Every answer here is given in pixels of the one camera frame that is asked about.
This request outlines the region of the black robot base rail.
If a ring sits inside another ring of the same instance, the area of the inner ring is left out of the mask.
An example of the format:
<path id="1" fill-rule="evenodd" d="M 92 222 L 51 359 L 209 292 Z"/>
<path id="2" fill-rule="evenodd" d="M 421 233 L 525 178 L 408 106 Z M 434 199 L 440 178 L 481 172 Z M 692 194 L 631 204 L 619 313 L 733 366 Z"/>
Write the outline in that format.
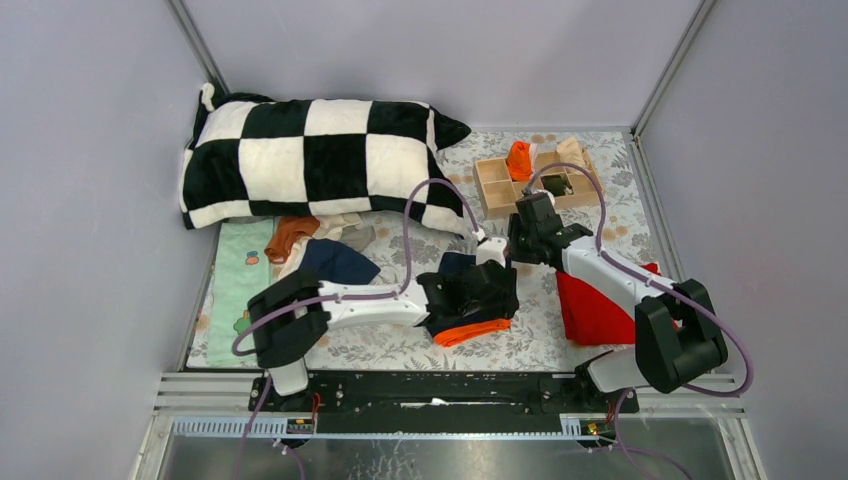
<path id="1" fill-rule="evenodd" d="M 611 419 L 619 410 L 635 414 L 633 394 L 599 393 L 571 373 L 312 370 L 305 391 L 264 394 L 265 377 L 253 380 L 249 409 L 300 412 L 307 420 L 341 418 L 484 418 L 573 414 Z"/>

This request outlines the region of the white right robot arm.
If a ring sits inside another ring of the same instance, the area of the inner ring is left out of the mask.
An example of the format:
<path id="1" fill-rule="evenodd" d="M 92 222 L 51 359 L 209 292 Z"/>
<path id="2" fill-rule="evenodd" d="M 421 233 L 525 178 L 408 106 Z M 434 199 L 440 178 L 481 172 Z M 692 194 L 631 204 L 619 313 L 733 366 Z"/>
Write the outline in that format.
<path id="1" fill-rule="evenodd" d="M 542 192 L 520 198 L 516 208 L 508 229 L 513 260 L 587 284 L 627 315 L 635 334 L 631 347 L 581 365 L 573 396 L 583 410 L 597 412 L 630 387 L 671 393 L 726 362 L 725 337 L 702 284 L 676 283 L 606 250 L 588 228 L 563 224 Z"/>

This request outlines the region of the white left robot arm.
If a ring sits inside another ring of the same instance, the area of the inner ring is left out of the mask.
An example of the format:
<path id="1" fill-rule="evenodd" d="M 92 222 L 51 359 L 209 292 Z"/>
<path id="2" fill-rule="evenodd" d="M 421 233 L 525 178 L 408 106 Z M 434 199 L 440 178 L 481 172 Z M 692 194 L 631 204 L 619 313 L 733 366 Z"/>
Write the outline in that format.
<path id="1" fill-rule="evenodd" d="M 327 332 L 397 325 L 421 328 L 433 338 L 460 329 L 507 327 L 516 313 L 517 271 L 488 260 L 463 271 L 424 273 L 407 286 L 346 285 L 296 271 L 248 302 L 249 326 L 233 343 L 234 354 L 251 338 L 260 368 L 272 381 L 272 398 L 288 411 L 309 401 L 305 356 Z"/>

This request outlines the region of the orange underwear white trim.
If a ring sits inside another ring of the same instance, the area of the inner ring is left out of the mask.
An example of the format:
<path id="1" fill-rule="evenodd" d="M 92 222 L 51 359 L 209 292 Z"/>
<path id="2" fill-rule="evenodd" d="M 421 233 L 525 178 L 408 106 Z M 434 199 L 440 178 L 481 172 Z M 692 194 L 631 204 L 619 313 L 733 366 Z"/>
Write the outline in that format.
<path id="1" fill-rule="evenodd" d="M 512 181 L 529 182 L 533 178 L 537 153 L 538 145 L 535 143 L 515 141 L 511 145 L 505 163 Z"/>

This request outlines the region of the navy underwear orange trim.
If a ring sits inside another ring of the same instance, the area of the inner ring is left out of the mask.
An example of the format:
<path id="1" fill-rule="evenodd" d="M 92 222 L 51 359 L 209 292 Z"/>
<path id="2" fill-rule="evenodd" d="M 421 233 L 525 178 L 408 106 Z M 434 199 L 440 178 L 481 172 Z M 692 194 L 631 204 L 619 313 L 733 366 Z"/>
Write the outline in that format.
<path id="1" fill-rule="evenodd" d="M 473 259 L 470 254 L 449 251 L 442 256 L 443 259 Z M 427 316 L 419 325 L 432 337 L 433 341 L 443 347 L 453 347 L 471 339 L 508 330 L 512 326 L 512 319 L 498 319 L 485 321 L 471 325 L 439 325 L 438 315 L 446 311 L 446 296 L 441 290 L 440 280 L 442 276 L 438 273 L 423 273 L 416 277 L 416 282 L 427 294 L 426 311 Z"/>

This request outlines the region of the wooden compartment organizer box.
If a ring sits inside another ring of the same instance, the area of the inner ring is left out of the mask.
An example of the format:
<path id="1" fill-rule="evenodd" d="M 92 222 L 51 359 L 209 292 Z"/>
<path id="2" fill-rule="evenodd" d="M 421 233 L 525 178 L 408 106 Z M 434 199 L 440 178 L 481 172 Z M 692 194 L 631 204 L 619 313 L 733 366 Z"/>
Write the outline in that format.
<path id="1" fill-rule="evenodd" d="M 565 167 L 558 166 L 544 172 L 534 183 L 536 189 L 543 189 L 543 175 L 566 174 L 573 185 L 574 194 L 554 198 L 554 206 L 558 211 L 565 211 L 584 206 L 598 206 L 600 201 L 591 179 L 599 181 L 600 177 L 586 148 L 583 155 L 589 162 L 589 175 L 569 174 Z M 516 213 L 515 202 L 523 196 L 526 182 L 511 180 L 506 167 L 505 157 L 477 160 L 474 164 L 473 175 L 480 197 L 481 207 L 487 220 L 506 218 Z"/>

